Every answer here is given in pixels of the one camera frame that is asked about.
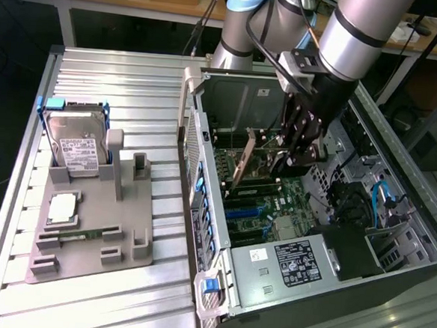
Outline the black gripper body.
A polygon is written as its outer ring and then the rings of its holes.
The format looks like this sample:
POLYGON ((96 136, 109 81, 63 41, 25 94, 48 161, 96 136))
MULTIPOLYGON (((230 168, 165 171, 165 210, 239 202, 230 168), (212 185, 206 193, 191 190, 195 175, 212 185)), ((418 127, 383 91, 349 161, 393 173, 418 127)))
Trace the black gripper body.
POLYGON ((296 94, 295 106, 309 111, 327 130, 355 92, 358 80, 341 79, 322 65, 300 65, 299 70, 305 75, 312 75, 313 79, 309 90, 304 89, 296 94))

